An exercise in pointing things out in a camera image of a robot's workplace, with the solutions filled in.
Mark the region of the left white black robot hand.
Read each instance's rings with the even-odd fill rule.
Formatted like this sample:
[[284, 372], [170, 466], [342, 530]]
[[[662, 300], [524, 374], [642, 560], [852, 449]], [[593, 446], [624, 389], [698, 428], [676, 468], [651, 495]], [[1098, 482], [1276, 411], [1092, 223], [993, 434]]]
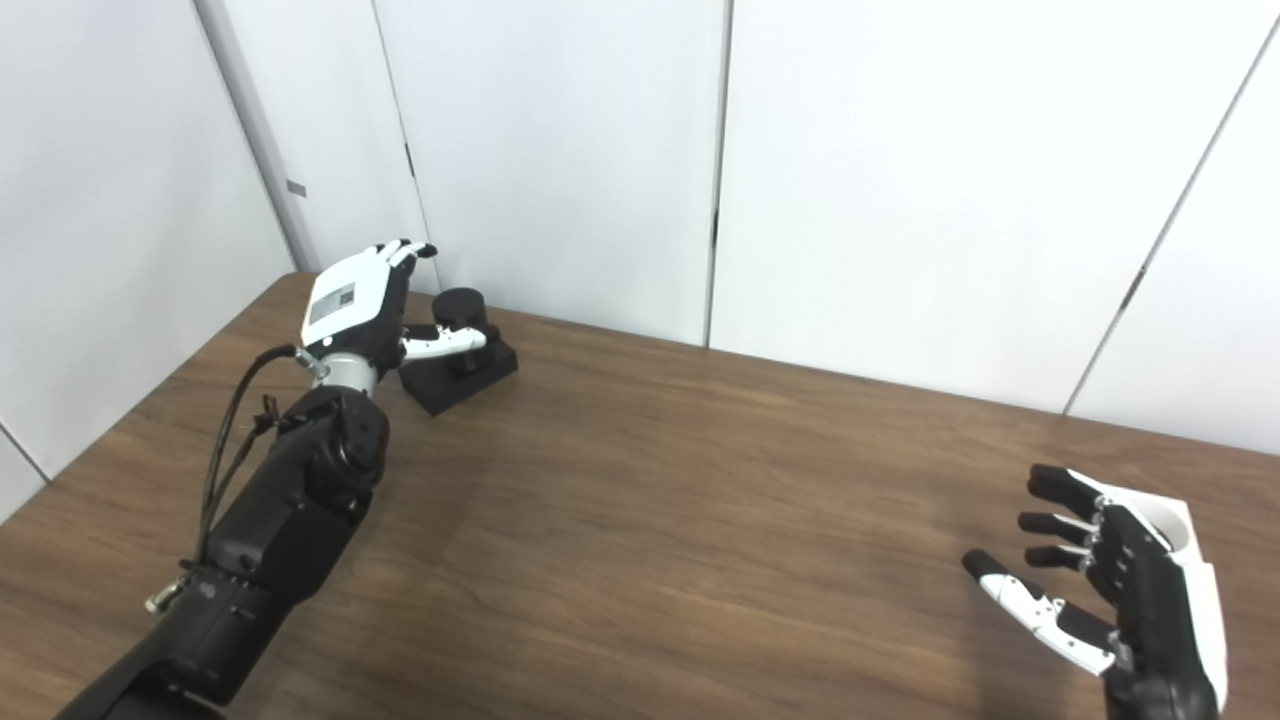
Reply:
[[319, 384], [355, 388], [355, 380], [338, 379], [342, 368], [372, 375], [376, 384], [404, 363], [497, 345], [500, 332], [494, 325], [434, 325], [426, 337], [410, 334], [404, 324], [410, 282], [417, 260], [436, 255], [429, 242], [398, 240], [365, 249], [315, 278], [300, 332], [300, 360]]

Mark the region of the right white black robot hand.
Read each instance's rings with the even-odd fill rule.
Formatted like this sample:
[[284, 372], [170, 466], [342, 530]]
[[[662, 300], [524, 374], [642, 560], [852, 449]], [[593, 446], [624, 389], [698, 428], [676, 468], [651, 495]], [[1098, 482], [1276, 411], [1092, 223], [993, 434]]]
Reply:
[[1030, 468], [1027, 488], [1061, 512], [1020, 514], [1021, 530], [1059, 538], [1028, 548], [1025, 562], [1082, 574], [1114, 619], [1051, 594], [984, 550], [963, 555], [970, 578], [1039, 643], [1102, 680], [1108, 717], [1220, 717], [1228, 638], [1188, 503], [1046, 464]]

